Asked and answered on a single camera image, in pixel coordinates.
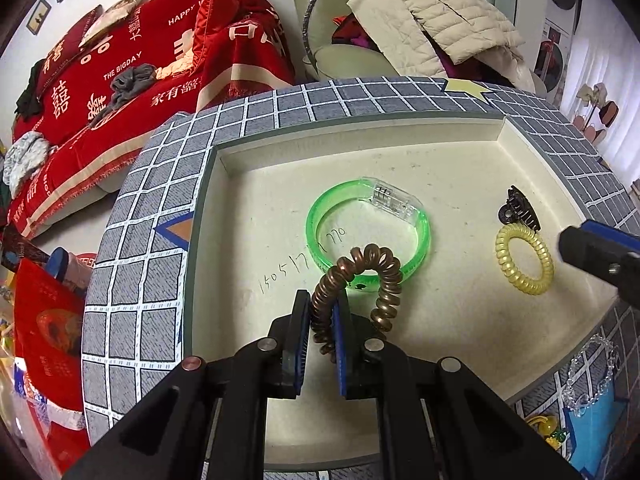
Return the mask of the black garment on sofa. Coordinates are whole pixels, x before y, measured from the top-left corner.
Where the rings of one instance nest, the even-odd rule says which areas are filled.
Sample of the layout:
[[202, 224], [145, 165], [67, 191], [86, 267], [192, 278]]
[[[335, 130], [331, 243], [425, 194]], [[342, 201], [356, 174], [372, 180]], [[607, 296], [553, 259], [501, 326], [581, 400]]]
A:
[[15, 115], [24, 120], [41, 113], [42, 105], [40, 103], [40, 97], [37, 94], [37, 84], [44, 62], [46, 62], [46, 60], [42, 58], [32, 66], [29, 73], [28, 85], [16, 101]]

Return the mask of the printed face pillow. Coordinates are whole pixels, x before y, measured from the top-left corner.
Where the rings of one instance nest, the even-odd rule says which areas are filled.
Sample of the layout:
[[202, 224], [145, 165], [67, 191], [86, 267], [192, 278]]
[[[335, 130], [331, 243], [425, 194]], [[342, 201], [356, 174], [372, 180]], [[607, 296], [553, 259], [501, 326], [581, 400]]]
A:
[[119, 0], [114, 3], [84, 33], [79, 47], [83, 49], [90, 46], [90, 44], [94, 44], [111, 28], [126, 20], [141, 3], [144, 3], [144, 0]]

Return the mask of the light blue folded cloth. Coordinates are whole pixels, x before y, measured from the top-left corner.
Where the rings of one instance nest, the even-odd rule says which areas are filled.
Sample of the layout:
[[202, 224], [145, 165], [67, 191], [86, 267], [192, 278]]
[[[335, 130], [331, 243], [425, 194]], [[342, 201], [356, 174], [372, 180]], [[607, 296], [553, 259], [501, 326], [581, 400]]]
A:
[[9, 188], [12, 198], [55, 150], [56, 147], [37, 131], [26, 132], [11, 145], [4, 158], [2, 182]]

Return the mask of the yellow flower keychain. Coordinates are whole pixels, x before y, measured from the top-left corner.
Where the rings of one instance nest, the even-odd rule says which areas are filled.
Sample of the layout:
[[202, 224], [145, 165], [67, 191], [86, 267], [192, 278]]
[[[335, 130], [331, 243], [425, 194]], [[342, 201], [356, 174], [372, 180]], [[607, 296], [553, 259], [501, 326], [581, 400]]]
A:
[[525, 419], [526, 424], [536, 431], [548, 445], [551, 445], [555, 451], [559, 451], [570, 434], [561, 426], [559, 419], [553, 415], [529, 415]]

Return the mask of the black hair claw clip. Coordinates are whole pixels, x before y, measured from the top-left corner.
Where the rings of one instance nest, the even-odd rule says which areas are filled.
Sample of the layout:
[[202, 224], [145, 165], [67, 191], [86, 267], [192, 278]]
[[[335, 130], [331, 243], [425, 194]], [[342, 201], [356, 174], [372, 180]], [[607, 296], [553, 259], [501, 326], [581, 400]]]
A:
[[521, 223], [534, 232], [539, 232], [541, 229], [534, 207], [515, 185], [508, 189], [506, 202], [498, 210], [498, 219], [505, 226], [511, 223]]

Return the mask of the small framed picture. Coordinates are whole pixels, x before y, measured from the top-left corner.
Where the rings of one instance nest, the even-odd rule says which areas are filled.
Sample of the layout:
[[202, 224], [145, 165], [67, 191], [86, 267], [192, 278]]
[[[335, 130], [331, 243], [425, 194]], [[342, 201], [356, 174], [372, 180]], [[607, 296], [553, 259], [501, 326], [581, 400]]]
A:
[[43, 22], [46, 20], [50, 11], [51, 5], [47, 2], [47, 0], [38, 0], [38, 2], [35, 4], [34, 10], [32, 10], [32, 14], [30, 14], [30, 17], [26, 24], [27, 29], [34, 36], [37, 36], [39, 34]]

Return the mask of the green jewelry tray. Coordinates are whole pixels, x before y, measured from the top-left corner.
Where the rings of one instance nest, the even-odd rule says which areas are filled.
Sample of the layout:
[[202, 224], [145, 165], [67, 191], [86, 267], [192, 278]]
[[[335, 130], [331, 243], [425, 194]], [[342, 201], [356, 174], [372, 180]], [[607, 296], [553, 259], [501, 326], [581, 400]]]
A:
[[[541, 229], [506, 226], [515, 185]], [[346, 465], [378, 452], [370, 400], [340, 396], [331, 307], [345, 298], [409, 356], [454, 356], [506, 400], [578, 349], [614, 288], [565, 263], [587, 217], [513, 118], [356, 120], [216, 146], [186, 271], [186, 348], [213, 361], [310, 295], [305, 377], [267, 404], [265, 465]]]

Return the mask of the red gift bag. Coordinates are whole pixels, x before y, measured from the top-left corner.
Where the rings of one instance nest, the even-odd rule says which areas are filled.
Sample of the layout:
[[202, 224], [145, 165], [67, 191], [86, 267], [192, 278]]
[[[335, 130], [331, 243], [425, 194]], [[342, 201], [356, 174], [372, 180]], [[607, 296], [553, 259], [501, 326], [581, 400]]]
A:
[[56, 405], [80, 412], [84, 300], [28, 259], [15, 278], [16, 350], [30, 381]]

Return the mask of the beige down jacket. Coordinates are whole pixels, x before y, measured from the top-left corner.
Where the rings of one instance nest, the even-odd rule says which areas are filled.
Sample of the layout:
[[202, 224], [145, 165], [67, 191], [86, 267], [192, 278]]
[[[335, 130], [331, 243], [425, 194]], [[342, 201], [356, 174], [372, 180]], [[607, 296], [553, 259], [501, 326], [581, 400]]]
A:
[[401, 76], [443, 77], [443, 50], [460, 65], [475, 58], [533, 92], [532, 72], [511, 21], [487, 0], [348, 0], [356, 20]]

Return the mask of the red sofa cover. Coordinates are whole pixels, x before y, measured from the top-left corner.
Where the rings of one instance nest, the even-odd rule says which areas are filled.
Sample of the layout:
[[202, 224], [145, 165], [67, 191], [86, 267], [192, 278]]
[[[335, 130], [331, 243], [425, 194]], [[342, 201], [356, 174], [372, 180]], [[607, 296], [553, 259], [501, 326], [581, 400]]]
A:
[[179, 112], [290, 86], [268, 0], [120, 0], [80, 18], [38, 61], [16, 102], [1, 221], [34, 237], [136, 159]]

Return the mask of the grey crumpled garment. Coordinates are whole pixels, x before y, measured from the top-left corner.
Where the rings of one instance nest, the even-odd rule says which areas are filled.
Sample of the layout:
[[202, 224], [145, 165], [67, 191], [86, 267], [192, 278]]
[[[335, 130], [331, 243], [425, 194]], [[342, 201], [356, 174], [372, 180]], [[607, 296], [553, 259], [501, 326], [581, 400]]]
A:
[[156, 68], [151, 64], [131, 66], [118, 74], [111, 82], [112, 96], [103, 110], [91, 119], [89, 126], [93, 127], [111, 112], [116, 112], [139, 94], [145, 92], [155, 84]]

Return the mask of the red patterned pillow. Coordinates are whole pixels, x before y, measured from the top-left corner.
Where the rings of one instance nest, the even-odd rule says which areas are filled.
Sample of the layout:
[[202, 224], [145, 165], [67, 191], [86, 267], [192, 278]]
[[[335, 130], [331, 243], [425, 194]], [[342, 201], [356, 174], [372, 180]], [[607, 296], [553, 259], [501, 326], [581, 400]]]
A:
[[51, 49], [44, 60], [36, 85], [36, 96], [41, 98], [55, 78], [62, 74], [65, 67], [80, 53], [80, 43], [91, 25], [102, 15], [103, 6], [94, 9], [80, 18], [63, 38]]

